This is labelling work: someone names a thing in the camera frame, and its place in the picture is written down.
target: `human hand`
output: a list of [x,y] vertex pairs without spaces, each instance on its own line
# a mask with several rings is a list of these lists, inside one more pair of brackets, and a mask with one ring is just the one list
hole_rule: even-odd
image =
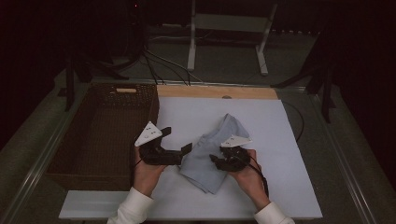
[[150,197],[152,191],[157,186],[158,180],[165,165],[148,165],[141,161],[139,147],[134,148],[135,168],[134,168],[134,189]]
[[[255,161],[257,160],[256,150],[248,149],[247,153]],[[254,160],[250,160],[250,164],[260,170],[260,165]],[[236,180],[239,187],[254,202],[259,211],[270,203],[262,184],[262,178],[250,166],[245,167],[241,171],[229,172],[228,174]]]

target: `wrist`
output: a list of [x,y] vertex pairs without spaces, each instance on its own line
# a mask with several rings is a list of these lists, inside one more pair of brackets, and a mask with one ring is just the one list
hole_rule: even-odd
[[144,185],[134,184],[134,189],[139,191],[141,194],[151,197],[152,189],[150,189]]
[[264,207],[270,204],[268,196],[265,194],[264,190],[258,190],[256,192],[250,193],[249,198],[256,205],[258,211],[261,211]]

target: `white table surface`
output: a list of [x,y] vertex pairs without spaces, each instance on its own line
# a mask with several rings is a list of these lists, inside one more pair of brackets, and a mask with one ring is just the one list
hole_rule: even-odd
[[[172,127],[163,139],[167,149],[194,144],[216,129],[230,113],[242,123],[255,148],[267,178],[270,200],[293,218],[322,217],[315,192],[294,140],[285,109],[279,100],[209,99],[160,97],[159,129]],[[107,218],[116,214],[128,192],[69,191],[60,218]],[[251,200],[227,176],[216,195],[203,193],[167,167],[152,194],[155,204],[148,211],[151,220],[237,220],[252,219],[256,209]]]

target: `metal frame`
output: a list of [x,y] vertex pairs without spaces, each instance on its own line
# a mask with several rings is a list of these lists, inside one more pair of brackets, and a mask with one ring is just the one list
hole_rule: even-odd
[[335,158],[337,159],[336,161],[338,167],[340,168],[341,175],[346,182],[349,193],[352,196],[353,202],[356,205],[359,215],[361,216],[361,221],[364,224],[376,224],[377,222],[374,213],[371,210],[370,205],[367,203],[366,198],[364,197],[359,181],[353,174],[353,171],[347,162],[347,158],[344,154],[343,149],[339,145],[331,126],[321,116],[321,101],[319,97],[317,95],[310,95],[310,100],[313,107],[315,108],[315,112],[318,116],[318,120],[320,121],[323,130],[329,138],[330,143],[332,144],[332,151],[334,152]]
[[18,221],[18,217],[20,216],[23,207],[27,204],[30,196],[35,190],[35,186],[37,185],[41,176],[47,170],[47,167],[50,165],[52,157],[55,155],[57,146],[62,141],[62,137],[64,136],[67,126],[72,121],[73,115],[77,112],[78,107],[81,104],[83,96],[85,95],[87,90],[88,85],[82,87],[82,94],[78,96],[76,103],[71,106],[68,112],[61,115],[53,134],[50,136],[47,144],[44,146],[37,160],[30,168],[26,177],[23,179],[17,194],[15,195],[12,202],[9,204],[8,208],[1,217],[1,224],[11,224]]
[[191,6],[191,39],[189,59],[187,69],[192,72],[195,68],[195,30],[228,30],[242,32],[262,33],[262,42],[256,46],[257,59],[263,76],[268,75],[267,63],[264,57],[264,48],[271,31],[272,22],[276,13],[277,4],[273,4],[268,18],[264,17],[242,17],[242,16],[225,16],[213,14],[200,14],[195,11],[195,0],[192,0]]

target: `crumpled towel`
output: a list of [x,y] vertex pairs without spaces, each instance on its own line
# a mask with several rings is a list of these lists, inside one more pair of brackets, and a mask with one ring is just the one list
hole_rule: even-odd
[[181,163],[180,173],[205,193],[216,194],[227,172],[218,170],[209,154],[224,158],[219,150],[221,143],[231,135],[248,138],[248,132],[235,117],[227,114],[220,126],[209,134],[203,135]]

